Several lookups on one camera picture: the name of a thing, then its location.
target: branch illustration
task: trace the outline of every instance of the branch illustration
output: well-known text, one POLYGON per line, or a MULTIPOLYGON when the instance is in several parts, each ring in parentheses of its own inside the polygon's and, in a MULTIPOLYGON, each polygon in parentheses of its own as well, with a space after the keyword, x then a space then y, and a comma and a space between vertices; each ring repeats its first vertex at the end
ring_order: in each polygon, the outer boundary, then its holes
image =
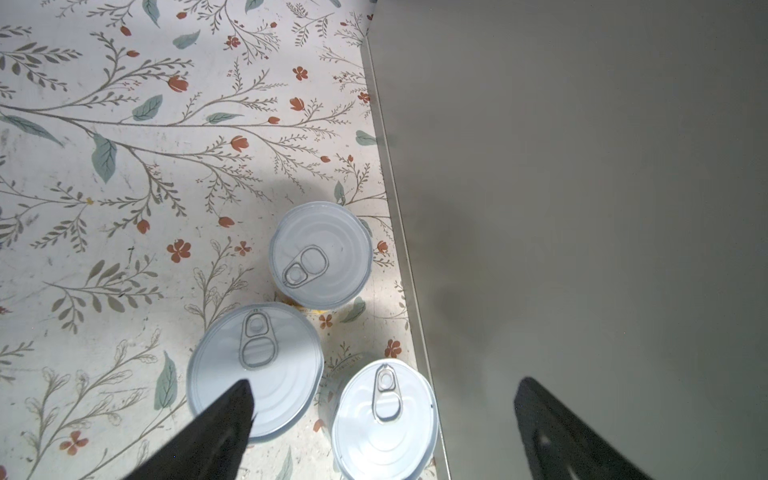
POLYGON ((101 374, 95 380, 91 380, 91 377, 84 371, 78 370, 75 374, 75 393, 74 401, 63 403, 68 406, 67 412, 61 417, 61 421, 58 426, 49 432, 56 419, 61 414, 62 410, 59 407, 49 408, 51 396, 60 390, 62 387, 69 384, 71 375, 59 375, 53 369, 48 367, 43 369, 43 378, 47 383, 47 388, 41 399, 27 398, 26 406, 29 412, 31 412, 37 419, 38 426, 36 432, 26 431, 22 435, 27 440, 29 445, 35 450, 35 457, 30 468, 27 480, 29 480, 35 473, 35 469, 40 464, 45 453, 51 447, 51 445, 57 440, 61 440, 59 436, 64 430, 87 428, 93 419, 104 416, 113 425, 119 425, 122 418, 119 414, 120 411, 125 410, 144 398, 144 388, 130 389, 126 396, 122 396, 119 399, 115 399, 114 394, 105 393, 96 403, 92 404, 86 412, 75 415, 75 411, 83 403, 84 400, 90 398, 91 394, 102 386, 117 385, 125 380, 129 379, 133 372, 129 369, 123 369, 126 365, 132 362, 142 363, 154 363, 157 361, 157 357, 150 353, 155 347, 157 347, 158 340, 160 339, 160 330, 155 330, 152 334, 151 341, 148 346, 144 347, 141 351, 133 356, 127 356, 128 344, 127 340, 123 340, 118 344, 114 354, 114 364, 105 373, 101 374))
POLYGON ((192 303, 189 303, 184 307, 187 312, 199 316, 203 320, 204 332, 207 331, 216 320, 232 310, 235 310, 240 305, 239 303, 230 303, 229 305, 222 307, 224 300, 226 300, 229 295, 248 286, 248 282, 243 280, 243 275, 253 270, 253 268, 244 269, 243 267, 239 267, 237 275, 233 275, 230 278, 229 283, 224 286, 223 292, 220 292, 218 287, 214 285, 214 280, 227 269, 227 265, 223 262, 224 259, 235 255, 232 248, 232 238, 227 237, 227 244, 224 245, 224 247, 215 240, 212 240, 210 245, 214 248, 217 254, 216 259, 210 263, 210 272, 205 274, 201 269, 196 267, 193 270, 195 282, 203 292, 202 307, 192 303))
MULTIPOLYGON (((85 247, 88 245, 88 242, 84 238, 86 234, 85 227, 87 225, 80 217, 83 210, 85 210, 88 205, 94 203, 90 197, 83 199, 82 192, 73 194, 73 187, 64 188, 61 186, 61 182, 57 182, 56 187, 49 188, 50 191, 59 194, 58 200, 40 198, 37 195, 27 195, 16 188, 15 180, 8 182, 2 175, 0 175, 0 189, 0 194, 33 200, 28 203, 18 203, 17 205, 24 210, 10 217, 3 217, 2 211, 0 210, 0 221, 11 221, 11 223, 0 223, 0 245, 9 247, 18 240, 20 234, 24 233, 24 215, 42 205, 60 204, 63 205, 64 208, 74 208, 78 206, 82 206, 82 208, 78 211, 78 214, 73 220, 62 220, 57 226, 53 227, 53 230, 45 234, 42 239, 31 243, 31 245, 34 248, 45 248, 49 244, 56 244, 59 238, 67 238, 67 235, 69 235, 72 238, 72 248, 74 251, 77 253, 85 252, 85 247)), ((34 218, 27 220, 26 223, 29 224, 33 220, 34 218)))
MULTIPOLYGON (((0 350, 0 365, 10 366, 13 364, 13 362, 7 357, 21 358, 26 352, 34 352, 35 349, 32 348, 32 343, 34 342, 21 342, 19 346, 13 350, 9 350, 8 345, 2 347, 2 350, 0 350)), ((2 371, 0 370, 0 380, 5 380, 8 383, 12 383, 14 380, 16 380, 16 377, 3 375, 2 371)))
POLYGON ((371 164, 369 163, 364 164, 361 170, 354 163, 355 159, 352 155, 349 155, 347 158, 344 158, 341 155, 336 154, 336 158, 338 158, 339 161, 341 161, 342 163, 341 168, 337 168, 336 171, 341 174, 344 174, 343 180, 346 181, 349 175, 352 175, 355 178, 354 190, 345 191, 344 186, 341 184, 341 181, 339 181, 336 184, 336 189, 334 190, 333 193, 336 196, 336 201, 340 205, 349 206, 351 204, 354 204, 356 202, 360 202, 363 200, 386 200, 386 192, 382 192, 380 194, 375 194, 375 195, 369 195, 367 197, 358 197, 358 194, 362 193, 362 186, 368 182, 370 171, 371 171, 371 164))
POLYGON ((324 45, 322 50, 323 50, 323 53, 320 54, 320 60, 329 61, 331 63, 339 63, 341 61, 343 63, 348 63, 353 67, 357 67, 360 70, 362 70, 362 65, 358 65, 357 63, 337 54, 331 49, 331 47, 324 45))
POLYGON ((214 5, 210 0, 185 0, 189 6, 184 12, 197 13, 198 20, 210 23, 210 31, 215 34, 222 29, 224 22, 232 28, 232 37, 238 37, 243 41, 246 51, 242 53, 245 62, 251 65, 258 58, 266 59, 271 52, 277 52, 280 47, 280 39, 272 31, 272 27, 264 22, 255 30, 246 30, 245 25, 232 19, 229 12, 229 0, 224 0, 221 5, 214 5))
POLYGON ((157 427, 163 425, 163 423, 166 420, 171 418, 174 415, 174 413, 178 412, 179 409, 181 407, 183 407, 184 405, 186 405, 186 404, 187 404, 187 397, 185 396, 163 418, 152 422, 150 425, 147 425, 147 428, 144 429, 144 431, 141 433, 141 435, 139 435, 135 440, 133 440, 132 442, 129 442, 125 447, 123 447, 122 450, 119 450, 117 453, 112 455, 110 458, 102 458, 101 461, 98 463, 98 465, 96 465, 92 470, 90 470, 85 475, 81 476, 78 480, 88 480, 89 478, 93 478, 93 474, 94 473, 98 472, 103 467, 105 467, 105 466, 109 465, 110 463, 112 463, 116 458, 118 458, 121 455, 123 455, 128 449, 130 449, 131 447, 133 447, 134 445, 139 443, 144 437, 146 437, 150 433, 154 432, 155 429, 157 429, 157 427))
POLYGON ((91 297, 91 305, 97 313, 101 313, 101 299, 105 299, 109 308, 118 313, 125 312, 125 305, 123 305, 121 300, 125 300, 132 308, 138 308, 138 300, 142 299, 146 303, 152 304, 152 297, 155 299, 163 298, 163 294, 158 291, 159 287, 153 286, 151 289, 148 289, 145 286, 141 286, 139 282, 143 276, 157 277, 155 272, 147 269, 152 261, 153 259, 148 255, 144 255, 144 265, 141 265, 140 260, 136 260, 136 263, 133 265, 134 272, 131 272, 130 265, 126 266, 124 270, 120 270, 119 263, 110 266, 102 272, 105 261, 99 260, 91 268, 88 279, 80 287, 45 282, 46 285, 54 286, 64 294, 62 298, 53 302, 51 312, 59 311, 66 303, 68 307, 58 314, 58 319, 66 319, 67 322, 62 324, 61 328, 70 329, 70 331, 76 334, 78 332, 78 325, 75 320, 79 320, 80 323, 84 322, 82 309, 88 304, 83 299, 83 296, 91 297), (101 275, 96 279, 96 283, 88 285, 99 273, 101 275))
MULTIPOLYGON (((68 1, 72 2, 72 3, 78 3, 79 4, 79 3, 85 3, 88 0, 68 0, 68 1)), ((108 16, 109 20, 110 20, 107 23, 108 27, 116 27, 118 25, 118 23, 120 25, 125 25, 125 17, 132 17, 133 16, 133 15, 131 15, 131 6, 135 2, 136 2, 136 0, 129 0, 128 3, 125 3, 123 5, 110 5, 110 4, 107 3, 106 5, 104 5, 102 7, 96 7, 95 10, 91 10, 90 12, 88 12, 88 14, 86 16, 89 17, 89 18, 90 17, 94 17, 94 16, 99 16, 99 17, 108 16)))
POLYGON ((344 38, 346 43, 351 47, 360 48, 362 46, 362 41, 368 35, 368 26, 366 26, 365 31, 363 31, 362 13, 356 14, 355 12, 350 12, 349 18, 351 19, 346 19, 342 22, 341 25, 343 28, 337 30, 333 35, 344 38))
POLYGON ((311 18, 309 12, 304 8, 304 5, 291 2, 287 2, 288 9, 302 22, 294 22, 291 31, 296 34, 296 40, 294 45, 296 47, 302 47, 306 41, 310 38, 310 27, 314 26, 317 30, 317 36, 319 38, 325 38, 328 35, 328 17, 333 15, 323 15, 317 18, 311 18))
POLYGON ((48 108, 28 108, 26 109, 27 111, 45 112, 66 107, 92 108, 95 105, 119 105, 125 102, 133 102, 137 100, 136 97, 125 97, 123 94, 115 94, 115 91, 134 90, 135 87, 141 84, 142 80, 150 78, 167 81, 174 76, 183 77, 188 75, 188 72, 182 72, 181 69, 193 66, 191 60, 163 58, 162 60, 144 60, 137 68, 127 71, 127 67, 121 65, 121 61, 127 57, 127 49, 125 47, 115 47, 114 39, 107 38, 101 32, 91 33, 91 36, 95 37, 108 50, 104 57, 109 60, 110 67, 103 69, 107 75, 104 83, 77 100, 48 108))
MULTIPOLYGON (((23 35, 24 33, 31 34, 31 29, 21 27, 13 29, 10 25, 6 25, 0 30, 0 38, 8 38, 11 35, 23 35)), ((0 50, 0 70, 4 71, 7 65, 11 73, 17 76, 21 75, 22 71, 26 71, 26 78, 43 88, 49 87, 51 90, 61 88, 67 91, 66 82, 49 77, 44 72, 39 71, 39 68, 46 63, 57 64, 63 61, 75 60, 81 56, 80 52, 71 48, 40 47, 36 41, 33 41, 15 50, 0 50)))
POLYGON ((284 87, 286 84, 267 84, 264 80, 266 79, 266 76, 270 73, 269 70, 262 70, 261 75, 253 80, 253 83, 249 87, 245 87, 243 84, 243 77, 240 74, 240 66, 238 65, 238 60, 235 60, 234 68, 230 71, 229 75, 234 77, 234 85, 232 86, 232 89, 234 90, 234 93, 232 95, 221 95, 219 98, 215 100, 211 100, 207 102, 206 104, 203 104, 202 106, 192 109, 197 99, 200 97, 201 94, 196 94, 192 99, 190 100, 190 103, 187 105, 187 110, 182 114, 181 120, 174 122, 170 125, 179 125, 183 124, 185 121, 189 120, 190 118, 194 117, 200 111, 202 111, 204 108, 207 108, 211 105, 215 104, 222 104, 222 103, 234 103, 234 104, 240 104, 244 107, 251 108, 256 111, 275 111, 275 109, 271 106, 277 103, 276 97, 266 98, 266 99, 259 99, 254 98, 253 100, 250 99, 250 97, 244 96, 245 94, 249 92, 254 91, 267 91, 271 88, 275 87, 284 87))
POLYGON ((382 320, 405 320, 407 330, 409 328, 409 320, 408 309, 406 308, 406 293, 399 280, 395 280, 395 290, 400 294, 400 301, 397 303, 400 307, 400 311, 390 316, 377 316, 376 318, 382 320))
POLYGON ((378 266, 395 266, 395 261, 389 258, 389 253, 373 251, 373 262, 378 266))

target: green leaf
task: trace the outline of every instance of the green leaf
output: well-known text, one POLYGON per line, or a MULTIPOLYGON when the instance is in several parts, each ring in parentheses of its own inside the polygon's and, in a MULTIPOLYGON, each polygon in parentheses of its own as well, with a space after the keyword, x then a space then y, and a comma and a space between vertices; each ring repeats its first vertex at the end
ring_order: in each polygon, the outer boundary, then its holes
POLYGON ((366 230, 368 230, 368 235, 369 235, 371 238, 373 238, 373 232, 371 231, 371 226, 370 226, 370 225, 368 225, 368 222, 366 222, 366 221, 365 221, 365 220, 363 220, 362 218, 358 218, 357 220, 360 220, 360 223, 362 223, 362 225, 363 225, 363 226, 366 228, 366 230))
POLYGON ((114 161, 118 148, 111 140, 99 134, 94 134, 94 142, 96 143, 96 150, 91 155, 91 161, 93 162, 94 169, 96 169, 96 173, 104 183, 107 183, 114 174, 114 161))
POLYGON ((157 387, 154 390, 154 409, 161 410, 171 406, 176 401, 177 380, 176 380, 176 364, 168 356, 168 352, 163 351, 165 354, 165 365, 163 365, 163 371, 160 372, 160 376, 157 377, 157 387))
POLYGON ((229 120, 229 119, 235 118, 235 117, 242 117, 242 116, 243 115, 240 115, 240 114, 216 113, 216 114, 208 115, 207 117, 205 117, 205 120, 209 124, 214 124, 215 125, 215 124, 221 123, 221 122, 223 122, 225 120, 229 120))
POLYGON ((4 121, 7 124, 15 125, 16 127, 20 128, 23 132, 27 134, 33 134, 37 135, 38 137, 47 138, 49 140, 53 140, 57 144, 64 147, 64 144, 60 141, 56 140, 56 137, 49 134, 47 130, 45 130, 43 127, 36 123, 32 123, 29 120, 25 120, 21 117, 16 117, 15 115, 0 115, 0 121, 4 121))
POLYGON ((184 50, 186 47, 192 45, 194 42, 197 41, 197 37, 200 36, 200 30, 190 33, 189 35, 181 35, 180 37, 176 37, 174 40, 174 45, 176 45, 176 48, 179 50, 184 50))
POLYGON ((275 477, 275 480, 290 480, 291 475, 293 475, 293 458, 290 456, 290 447, 288 447, 288 455, 283 460, 283 467, 280 469, 277 477, 275 477))
POLYGON ((157 9, 157 0, 142 0, 141 7, 147 15, 149 15, 149 18, 152 19, 154 24, 160 27, 157 24, 157 19, 160 17, 160 10, 157 9))
POLYGON ((371 137, 366 132, 362 130, 358 130, 357 132, 357 143, 362 145, 363 147, 366 147, 368 145, 376 145, 376 137, 371 137))
POLYGON ((346 204, 346 198, 344 197, 344 186, 339 181, 336 182, 336 186, 333 188, 333 196, 336 198, 336 202, 339 205, 346 204))
POLYGON ((111 295, 107 295, 107 304, 109 305, 109 308, 113 309, 115 312, 125 312, 125 306, 123 306, 122 303, 118 302, 118 299, 111 295))
POLYGON ((365 311, 366 311, 366 301, 358 296, 357 298, 355 298, 355 301, 352 304, 352 309, 346 314, 346 316, 341 321, 341 323, 354 322, 355 320, 357 320, 357 317, 361 316, 362 313, 365 311))
POLYGON ((264 0, 247 0, 245 2, 245 12, 248 13, 249 10, 253 10, 254 8, 259 8, 263 3, 264 3, 264 0))
POLYGON ((99 272, 101 272, 101 269, 104 268, 104 261, 99 260, 93 268, 91 268, 91 272, 88 274, 88 280, 85 280, 86 283, 90 282, 91 279, 98 275, 99 272))
POLYGON ((163 95, 155 95, 143 104, 134 108, 134 120, 145 121, 154 118, 157 115, 157 111, 160 110, 160 106, 163 104, 163 95))

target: red flower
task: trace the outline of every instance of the red flower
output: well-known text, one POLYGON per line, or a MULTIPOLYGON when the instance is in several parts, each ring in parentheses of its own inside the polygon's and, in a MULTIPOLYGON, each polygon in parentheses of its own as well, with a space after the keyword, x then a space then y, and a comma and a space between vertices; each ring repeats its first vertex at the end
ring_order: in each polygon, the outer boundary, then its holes
POLYGON ((235 224, 234 220, 229 217, 219 217, 219 225, 224 228, 232 227, 235 224))
POLYGON ((237 151, 243 151, 244 148, 248 148, 248 139, 242 135, 237 135, 232 139, 230 145, 237 151))
POLYGON ((189 86, 189 83, 187 83, 186 80, 182 80, 179 78, 178 75, 174 75, 171 78, 168 78, 168 86, 173 91, 187 91, 187 87, 189 86))
POLYGON ((136 223, 136 228, 141 232, 142 235, 144 235, 147 230, 149 230, 149 222, 142 220, 141 222, 136 223))
POLYGON ((224 43, 226 43, 230 48, 236 48, 240 44, 240 39, 232 35, 227 35, 227 41, 224 43))
POLYGON ((331 314, 329 313, 326 317, 325 315, 320 316, 320 328, 324 329, 326 327, 330 328, 333 326, 333 323, 331 323, 331 314))
POLYGON ((58 446, 59 450, 66 450, 69 455, 74 455, 78 452, 78 448, 82 449, 88 444, 88 439, 79 439, 80 430, 75 430, 70 433, 69 438, 71 439, 71 442, 68 440, 62 442, 61 445, 58 446))
POLYGON ((400 348, 400 342, 397 340, 395 341, 388 341, 386 343, 386 348, 384 349, 384 356, 390 359, 396 359, 399 354, 402 353, 402 349, 400 348))
POLYGON ((290 104, 293 105, 291 110, 302 111, 304 109, 304 100, 301 98, 291 98, 290 104))
POLYGON ((192 248, 192 246, 189 242, 184 242, 184 240, 179 239, 176 240, 173 245, 168 245, 166 250, 173 254, 170 256, 170 260, 174 263, 179 263, 182 258, 190 257, 190 248, 192 248))
POLYGON ((307 72, 308 72, 307 70, 304 70, 301 67, 296 67, 293 69, 293 73, 296 74, 296 79, 298 79, 299 81, 301 81, 302 78, 306 78, 307 72))
POLYGON ((235 247, 235 251, 238 252, 243 257, 245 257, 245 254, 247 252, 250 252, 251 250, 252 250, 251 247, 246 247, 245 246, 245 242, 240 242, 240 246, 239 247, 235 247))

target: can rim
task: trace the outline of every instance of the can rim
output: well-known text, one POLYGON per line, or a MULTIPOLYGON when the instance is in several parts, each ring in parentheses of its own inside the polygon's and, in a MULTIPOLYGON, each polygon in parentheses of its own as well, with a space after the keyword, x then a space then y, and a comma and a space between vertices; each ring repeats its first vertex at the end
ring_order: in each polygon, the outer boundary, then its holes
MULTIPOLYGON (((283 222, 285 222, 285 219, 287 218, 288 214, 292 212, 297 212, 301 210, 305 210, 308 208, 313 207, 330 207, 339 211, 342 211, 345 215, 350 216, 354 219, 354 224, 366 235, 366 238, 371 238, 370 234, 368 233, 368 230, 362 225, 362 222, 357 217, 357 215, 353 214, 346 208, 342 207, 341 205, 335 204, 333 202, 328 202, 324 200, 317 200, 313 202, 307 202, 305 204, 301 204, 297 207, 294 207, 290 210, 288 210, 284 215, 283 218, 280 219, 280 222, 277 224, 277 228, 275 229, 275 233, 272 235, 272 239, 270 240, 270 251, 269 251, 269 260, 270 260, 270 273, 272 274, 272 278, 277 286, 277 288, 282 292, 284 295, 288 296, 289 298, 293 298, 292 292, 289 291, 287 288, 284 287, 283 282, 280 281, 280 275, 277 274, 277 268, 274 261, 274 251, 275 251, 275 238, 277 238, 277 233, 280 232, 280 228, 284 225, 283 222)), ((314 303, 312 305, 305 305, 304 303, 301 303, 302 306, 305 306, 306 308, 312 309, 312 310, 331 310, 334 308, 338 308, 342 305, 346 305, 349 301, 351 301, 353 298, 355 298, 359 293, 362 291, 362 289, 365 287, 366 283, 368 282, 368 279, 371 276, 371 270, 372 270, 372 264, 373 264, 373 246, 370 245, 369 241, 369 249, 366 250, 368 253, 368 262, 366 263, 366 275, 362 278, 360 281, 360 284, 352 291, 349 295, 345 296, 342 300, 339 302, 334 303, 314 303)))
MULTIPOLYGON (((365 372, 368 368, 373 368, 374 366, 381 365, 383 363, 394 363, 396 365, 401 365, 406 367, 411 372, 415 373, 417 377, 424 383, 424 385, 427 387, 427 391, 429 392, 429 398, 432 400, 432 413, 433 413, 433 419, 435 421, 435 428, 432 429, 432 437, 430 438, 429 446, 427 447, 426 451, 424 452, 424 455, 422 456, 422 460, 419 462, 419 464, 416 466, 415 470, 411 472, 407 477, 405 477, 403 480, 415 480, 416 478, 421 475, 421 473, 424 471, 424 468, 426 468, 427 464, 429 463, 430 458, 435 453, 435 447, 437 446, 437 436, 438 436, 438 430, 439 430, 439 417, 437 414, 437 400, 435 398, 435 390, 432 388, 431 385, 429 385, 429 382, 427 382, 427 379, 424 378, 424 376, 416 371, 413 367, 408 365, 407 363, 403 362, 402 360, 397 359, 378 359, 375 360, 368 365, 362 367, 360 371, 355 373, 355 375, 352 376, 349 381, 347 381, 346 385, 344 385, 344 389, 341 392, 341 396, 339 397, 339 409, 341 408, 341 404, 344 401, 344 398, 347 395, 347 387, 349 385, 352 385, 352 383, 362 375, 363 372, 365 372)), ((339 460, 338 455, 338 449, 333 448, 334 445, 336 445, 336 426, 339 421, 339 415, 338 412, 333 418, 333 425, 331 426, 331 450, 333 450, 333 460, 336 462, 336 465, 338 465, 339 470, 341 470, 342 474, 344 475, 344 478, 349 478, 350 480, 355 480, 354 477, 350 475, 350 473, 344 468, 344 464, 339 460)))
POLYGON ((280 302, 265 302, 265 303, 251 303, 250 305, 242 306, 238 309, 233 310, 232 312, 229 312, 224 318, 219 319, 215 322, 214 326, 208 329, 205 334, 203 334, 203 338, 200 339, 200 342, 197 343, 197 346, 194 349, 194 352, 192 353, 192 357, 190 357, 190 361, 187 364, 187 378, 186 378, 186 385, 185 390, 187 393, 187 404, 190 406, 190 411, 192 412, 193 416, 198 416, 202 410, 199 408, 200 406, 196 404, 196 400, 194 399, 194 396, 192 395, 192 382, 190 380, 190 373, 192 372, 192 368, 196 363, 199 363, 199 352, 200 352, 200 346, 203 345, 210 337, 212 337, 219 329, 222 328, 222 326, 225 324, 226 321, 228 321, 231 317, 241 314, 244 310, 253 310, 254 308, 277 308, 280 310, 287 311, 289 313, 297 315, 307 327, 309 327, 310 331, 314 334, 312 335, 312 341, 315 347, 320 351, 320 361, 318 362, 317 372, 315 375, 315 381, 314 381, 314 387, 311 390, 311 395, 308 396, 307 400, 304 402, 304 405, 301 409, 299 409, 298 412, 285 424, 280 426, 278 429, 274 430, 273 432, 267 433, 266 435, 262 436, 250 436, 248 437, 248 443, 263 443, 268 442, 270 440, 273 440, 283 433, 285 433, 287 430, 289 430, 291 427, 293 427, 295 424, 298 423, 298 421, 304 416, 306 411, 310 408, 312 405, 312 401, 315 398, 315 395, 317 394, 317 389, 320 384, 320 380, 323 377, 323 368, 325 366, 325 363, 323 361, 323 349, 320 345, 320 336, 317 333, 317 330, 315 330, 315 327, 312 326, 312 323, 309 322, 309 320, 304 316, 299 310, 296 310, 295 308, 286 305, 285 303, 280 302))

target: can lid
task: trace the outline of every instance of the can lid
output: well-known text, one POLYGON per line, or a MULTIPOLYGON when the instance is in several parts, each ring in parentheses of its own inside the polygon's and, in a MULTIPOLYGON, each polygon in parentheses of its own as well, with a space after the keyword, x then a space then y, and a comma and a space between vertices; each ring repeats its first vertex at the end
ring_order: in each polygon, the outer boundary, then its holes
POLYGON ((255 414, 250 441, 264 442, 298 421, 322 374, 320 338, 304 315, 283 303, 243 306, 216 321, 195 349, 187 398, 198 415, 247 379, 255 414))
POLYGON ((270 270, 280 291, 317 310, 342 306, 360 293, 372 262, 366 228, 330 202, 289 210, 270 242, 270 270))
POLYGON ((344 387, 331 429, 333 456, 347 478, 418 478, 437 432, 426 379, 399 360, 376 360, 344 387))

